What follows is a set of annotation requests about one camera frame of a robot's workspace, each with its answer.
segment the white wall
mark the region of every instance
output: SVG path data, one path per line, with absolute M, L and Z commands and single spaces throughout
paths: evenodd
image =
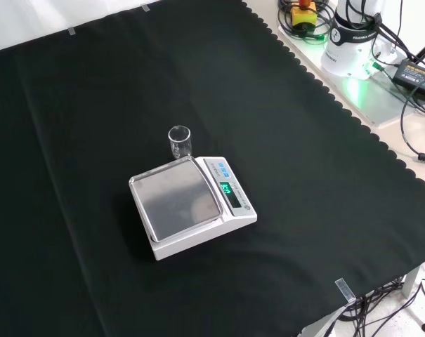
M 155 0 L 0 0 L 0 49 L 153 1 Z M 396 32 L 400 0 L 386 2 L 384 23 Z M 417 2 L 418 0 L 404 0 L 403 28 L 400 34 L 413 53 L 425 46 L 425 9 L 419 9 Z M 425 0 L 420 3 L 420 8 L 425 8 Z
M 400 0 L 386 0 L 383 22 L 394 32 L 398 31 L 400 22 L 400 3 Z M 404 0 L 400 38 L 413 53 L 425 46 L 425 0 Z
M 0 0 L 0 49 L 155 0 Z

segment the electrical cord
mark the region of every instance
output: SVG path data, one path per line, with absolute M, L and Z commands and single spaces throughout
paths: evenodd
M 399 85 L 397 85 L 394 81 L 392 76 L 390 76 L 390 74 L 383 68 L 378 66 L 376 63 L 373 64 L 373 67 L 380 70 L 388 79 L 390 79 L 390 82 L 395 86 L 396 90 L 398 90 L 398 92 L 403 95 L 403 97 L 405 99 L 407 99 L 407 96 L 405 93 L 403 93 L 403 91 L 401 90 L 401 88 L 399 87 Z M 410 101 L 411 106 L 413 106 L 414 108 L 418 109 L 420 112 L 423 112 L 425 114 L 425 107 L 418 102 L 417 98 L 415 96 L 412 96 L 412 101 Z
M 334 9 L 328 4 L 329 0 L 324 1 L 316 1 L 315 5 L 317 6 L 317 10 L 313 10 L 312 8 L 307 8 L 308 11 L 314 12 L 317 14 L 319 19 L 323 21 L 323 23 L 315 26 L 315 28 L 319 28 L 321 26 L 327 25 L 328 30 L 322 34 L 312 34 L 306 29 L 297 29 L 294 28 L 289 23 L 289 14 L 290 10 L 294 7 L 301 8 L 298 5 L 298 1 L 288 1 L 288 0 L 279 0 L 278 6 L 279 10 L 277 12 L 277 20 L 285 33 L 288 35 L 292 35 L 294 37 L 299 37 L 302 39 L 317 39 L 317 40 L 325 40 L 326 36 L 329 34 L 332 28 L 332 21 L 334 19 Z
M 394 41 L 392 38 L 390 38 L 385 32 L 382 32 L 381 29 L 379 30 L 379 35 L 381 35 L 383 38 L 385 38 L 387 41 L 391 42 L 392 44 L 394 44 L 395 46 L 397 46 L 398 48 L 400 48 L 401 50 L 403 50 L 407 57 L 410 60 L 413 60 L 414 58 L 416 60 L 418 60 L 419 62 L 423 63 L 425 65 L 425 62 L 423 61 L 423 59 L 417 57 L 415 54 L 409 52 L 408 49 L 404 48 L 403 46 L 401 46 L 397 41 Z
M 369 29 L 369 28 L 371 28 L 371 27 L 373 27 L 375 25 L 374 16 L 365 14 L 365 2 L 366 1 L 362 0 L 361 11 L 358 11 L 353 6 L 353 4 L 351 3 L 350 0 L 348 0 L 346 2 L 346 6 L 345 6 L 346 19 L 348 21 L 348 25 L 350 26 L 350 28 L 352 28 L 354 30 Z M 351 22 L 351 19 L 349 18 L 349 13 L 348 13 L 348 9 L 349 8 L 351 8 L 357 14 L 361 15 L 362 16 L 362 19 L 367 21 L 367 24 L 366 25 L 359 26 L 359 27 L 354 26 L 353 22 Z M 404 44 L 404 42 L 400 39 L 399 34 L 400 34 L 400 31 L 401 31 L 402 25 L 403 25 L 403 0 L 401 0 L 401 4 L 400 4 L 400 26 L 398 28 L 398 33 L 395 34 L 390 28 L 388 28 L 387 26 L 385 26 L 385 24 L 383 24 L 383 23 L 380 23 L 379 28 L 377 29 L 377 35 L 375 36 L 374 41 L 373 41 L 373 44 L 372 44 L 372 55 L 373 55 L 374 59 L 377 62 L 380 62 L 380 63 L 385 64 L 385 65 L 393 65 L 393 64 L 390 64 L 390 63 L 385 63 L 385 62 L 380 61 L 377 58 L 377 56 L 374 54 L 374 51 L 373 51 L 374 44 L 376 42 L 376 39 L 377 39 L 378 35 L 381 35 L 387 41 L 391 42 L 395 46 L 395 48 L 398 47 L 401 50 L 403 50 L 406 53 L 407 58 L 409 58 L 409 60 L 411 60 L 411 61 L 417 60 L 417 61 L 419 61 L 419 62 L 421 62 L 421 63 L 423 63 L 425 65 L 425 62 L 423 61 L 423 59 L 418 58 L 415 54 L 411 53 L 409 51 L 409 48 L 406 47 L 406 45 Z
M 398 28 L 398 33 L 396 33 L 397 36 L 400 36 L 402 25 L 403 25 L 403 0 L 401 0 L 401 5 L 400 5 L 400 26 Z
M 373 333 L 372 337 L 375 337 L 379 333 L 379 331 L 387 324 L 388 321 L 394 318 L 400 311 L 408 308 L 409 306 L 411 306 L 411 304 L 413 304 L 413 302 L 417 298 L 420 291 L 423 291 L 423 294 L 425 295 L 424 286 L 423 286 L 423 282 L 425 282 L 425 279 L 422 279 L 422 282 L 420 283 L 414 295 L 398 310 L 396 310 L 395 312 L 391 313 L 388 316 L 385 316 L 375 321 L 372 321 L 370 323 L 367 323 L 366 321 L 367 321 L 368 314 L 371 313 L 371 311 L 373 311 L 373 309 L 375 309 L 375 307 L 378 306 L 378 304 L 380 304 L 380 302 L 383 299 L 385 299 L 385 297 L 387 297 L 393 291 L 401 290 L 403 288 L 404 283 L 401 281 L 402 279 L 393 280 L 392 282 L 390 282 L 390 284 L 387 284 L 386 286 L 382 286 L 376 289 L 375 291 L 373 291 L 371 295 L 363 296 L 362 298 L 357 299 L 357 301 L 352 306 L 346 308 L 345 310 L 345 312 L 350 313 L 350 316 L 345 316 L 344 314 L 345 312 L 344 312 L 338 319 L 336 319 L 336 321 L 337 320 L 343 320 L 344 322 L 351 321 L 355 329 L 353 337 L 357 337 L 357 336 L 365 337 L 366 335 L 365 328 L 367 326 L 377 322 L 384 321 Z M 325 333 L 325 337 L 329 337 L 329 335 L 331 334 L 332 330 L 335 327 L 336 321 L 332 322 L 331 326 L 328 328 L 328 330 Z
M 412 96 L 417 92 L 418 89 L 420 89 L 423 85 L 425 84 L 425 80 L 421 81 L 420 83 L 418 83 L 414 90 L 412 90 L 412 92 L 408 95 L 408 97 L 406 98 L 406 101 L 404 103 L 403 106 L 403 110 L 401 111 L 401 118 L 400 118 L 400 127 L 401 127 L 401 135 L 403 136 L 403 139 L 406 143 L 406 145 L 415 153 L 418 155 L 418 160 L 419 161 L 424 161 L 425 162 L 425 153 L 420 153 L 418 151 L 416 151 L 411 144 L 409 143 L 409 141 L 407 140 L 407 137 L 405 135 L 404 132 L 404 113 L 407 107 L 408 102 L 410 102 L 410 100 L 412 99 Z

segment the scale control panel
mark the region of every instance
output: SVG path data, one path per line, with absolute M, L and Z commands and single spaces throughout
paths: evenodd
M 248 201 L 237 178 L 224 158 L 203 159 L 210 174 L 214 177 L 223 198 L 234 216 L 252 216 L 256 212 Z

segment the floor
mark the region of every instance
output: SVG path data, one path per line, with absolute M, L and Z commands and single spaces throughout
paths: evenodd
M 418 280 L 425 279 L 425 263 L 422 265 Z M 411 296 L 416 291 L 418 284 L 412 290 Z M 407 299 L 400 291 L 389 295 L 378 307 L 367 317 L 367 323 L 373 322 L 382 317 L 388 316 L 399 309 Z M 376 337 L 421 337 L 425 333 L 421 330 L 425 322 L 425 297 L 420 292 L 411 306 L 399 312 L 393 319 L 376 334 Z M 373 323 L 367 326 L 366 337 L 371 337 L 382 322 Z M 354 326 L 348 322 L 338 322 L 330 337 L 352 337 Z

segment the clear glass cup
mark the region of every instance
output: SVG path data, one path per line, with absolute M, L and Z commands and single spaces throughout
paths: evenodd
M 192 155 L 192 143 L 190 142 L 190 130 L 182 125 L 174 126 L 169 131 L 171 152 L 175 159 Z

